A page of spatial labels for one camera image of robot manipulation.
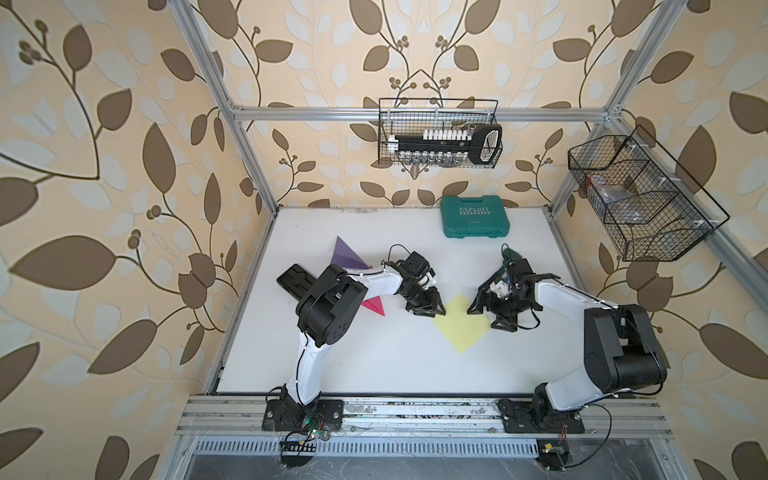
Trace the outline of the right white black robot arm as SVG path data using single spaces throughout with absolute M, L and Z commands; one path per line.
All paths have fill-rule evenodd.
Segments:
M 637 304 L 616 304 L 572 287 L 552 273 L 534 272 L 527 259 L 502 248 L 501 267 L 481 286 L 467 310 L 489 312 L 491 327 L 509 333 L 523 330 L 518 316 L 550 309 L 582 328 L 582 362 L 558 380 L 536 387 L 530 414 L 546 417 L 575 414 L 584 407 L 619 393 L 646 387 L 662 389 L 668 363 L 650 316 Z

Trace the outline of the black socket holder tool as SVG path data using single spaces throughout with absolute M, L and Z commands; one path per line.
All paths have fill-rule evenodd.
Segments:
M 502 133 L 495 123 L 426 129 L 420 135 L 389 135 L 384 152 L 404 165 L 493 168 L 503 151 Z

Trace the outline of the green tool case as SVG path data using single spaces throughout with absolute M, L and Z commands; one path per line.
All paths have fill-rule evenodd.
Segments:
M 440 203 L 440 213 L 447 238 L 502 238 L 510 231 L 503 202 L 495 195 L 445 197 Z

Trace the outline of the pink square paper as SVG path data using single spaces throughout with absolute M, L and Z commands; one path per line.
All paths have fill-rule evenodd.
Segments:
M 364 300 L 362 306 L 382 317 L 385 316 L 385 310 L 380 296 Z

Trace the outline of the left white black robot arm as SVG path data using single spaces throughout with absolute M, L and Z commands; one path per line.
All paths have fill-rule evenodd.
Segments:
M 320 395 L 330 347 L 347 333 L 365 301 L 400 296 L 405 300 L 405 310 L 413 315 L 433 318 L 446 313 L 435 272 L 417 252 L 369 269 L 331 264 L 319 277 L 294 264 L 277 278 L 277 283 L 297 300 L 300 350 L 281 396 L 299 408 L 312 404 Z

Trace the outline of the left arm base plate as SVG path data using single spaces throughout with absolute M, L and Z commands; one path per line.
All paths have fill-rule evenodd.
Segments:
M 335 432 L 341 429 L 343 418 L 342 400 L 320 398 L 308 406 L 301 407 L 291 398 L 271 399 L 267 402 L 261 428 L 269 432 Z

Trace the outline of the yellow square paper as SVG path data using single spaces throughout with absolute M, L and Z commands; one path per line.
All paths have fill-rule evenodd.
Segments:
M 445 306 L 445 315 L 436 315 L 433 323 L 458 353 L 464 353 L 481 340 L 490 330 L 490 321 L 484 314 L 469 314 L 470 300 L 464 294 L 451 299 Z

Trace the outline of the black flat tray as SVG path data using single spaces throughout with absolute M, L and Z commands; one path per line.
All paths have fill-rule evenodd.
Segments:
M 292 298 L 300 301 L 316 282 L 316 277 L 299 264 L 293 264 L 276 281 Z

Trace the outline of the plastic bag in basket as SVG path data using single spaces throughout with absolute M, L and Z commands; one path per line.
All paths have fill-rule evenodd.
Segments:
M 613 224 L 642 224 L 645 214 L 639 196 L 622 186 L 610 185 L 600 176 L 593 176 L 597 212 L 601 219 Z

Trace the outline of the purple square paper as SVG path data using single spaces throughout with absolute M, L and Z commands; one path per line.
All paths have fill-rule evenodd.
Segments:
M 371 266 L 357 255 L 340 237 L 336 238 L 334 251 L 331 257 L 331 264 L 336 264 L 345 270 L 367 270 L 371 268 Z

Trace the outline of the aluminium front rail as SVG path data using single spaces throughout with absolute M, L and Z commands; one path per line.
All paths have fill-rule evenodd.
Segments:
M 568 418 L 566 424 L 535 426 L 530 403 L 513 407 L 496 397 L 328 397 L 310 421 L 340 436 L 670 439 L 664 412 L 649 398 L 608 399 Z M 262 396 L 194 396 L 177 431 L 199 435 L 257 435 L 287 421 L 277 400 Z

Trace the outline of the green black pipe wrench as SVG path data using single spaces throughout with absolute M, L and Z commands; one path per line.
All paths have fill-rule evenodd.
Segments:
M 522 259 L 522 256 L 515 250 L 511 249 L 508 245 L 502 246 L 501 254 L 502 254 L 503 264 L 505 266 L 513 264 Z

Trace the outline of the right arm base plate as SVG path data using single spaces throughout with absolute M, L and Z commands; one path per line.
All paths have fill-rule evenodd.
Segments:
M 500 399 L 497 408 L 507 434 L 583 434 L 585 427 L 578 410 L 555 410 L 546 399 Z

